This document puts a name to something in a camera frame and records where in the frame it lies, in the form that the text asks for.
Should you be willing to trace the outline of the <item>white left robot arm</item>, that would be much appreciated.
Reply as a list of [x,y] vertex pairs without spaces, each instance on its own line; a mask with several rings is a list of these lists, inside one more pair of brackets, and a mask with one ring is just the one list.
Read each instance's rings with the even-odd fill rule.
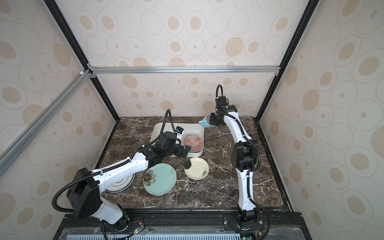
[[72,182],[54,195],[52,207],[58,212],[74,213],[78,219],[92,217],[111,225],[124,223],[126,214],[123,209],[103,199],[101,194],[118,181],[160,164],[171,156],[186,158],[190,150],[191,146],[183,146],[176,133],[161,133],[131,157],[101,169],[80,169]]

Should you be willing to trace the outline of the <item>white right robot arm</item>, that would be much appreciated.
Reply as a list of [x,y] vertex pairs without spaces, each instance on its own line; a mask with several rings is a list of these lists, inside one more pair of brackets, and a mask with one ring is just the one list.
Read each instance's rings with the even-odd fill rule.
[[227,126],[234,139],[231,163],[235,168],[239,184],[237,223],[241,230],[249,230],[258,222],[258,211],[265,210],[254,198],[253,175],[261,167],[259,144],[254,141],[240,121],[237,112],[224,113],[217,110],[210,114],[209,124]]

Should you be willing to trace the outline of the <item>blue mug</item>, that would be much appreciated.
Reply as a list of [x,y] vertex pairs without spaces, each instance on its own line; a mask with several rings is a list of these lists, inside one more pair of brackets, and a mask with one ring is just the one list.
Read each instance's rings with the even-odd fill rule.
[[205,116],[201,121],[199,121],[199,125],[203,126],[204,128],[212,128],[213,126],[209,123],[210,115]]

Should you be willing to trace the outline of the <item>red patterned bowl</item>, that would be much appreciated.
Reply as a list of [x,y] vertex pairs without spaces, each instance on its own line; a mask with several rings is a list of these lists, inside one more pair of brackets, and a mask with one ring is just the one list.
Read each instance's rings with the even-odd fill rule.
[[184,146],[190,146],[190,153],[198,153],[203,147],[202,139],[197,135],[188,135],[184,139]]

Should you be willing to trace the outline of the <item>green flower plate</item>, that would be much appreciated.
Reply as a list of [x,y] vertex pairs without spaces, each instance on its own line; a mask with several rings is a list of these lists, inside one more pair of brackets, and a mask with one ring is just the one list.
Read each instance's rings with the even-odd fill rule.
[[145,190],[154,196],[162,196],[172,190],[177,181],[176,170],[168,164],[158,164],[144,174]]

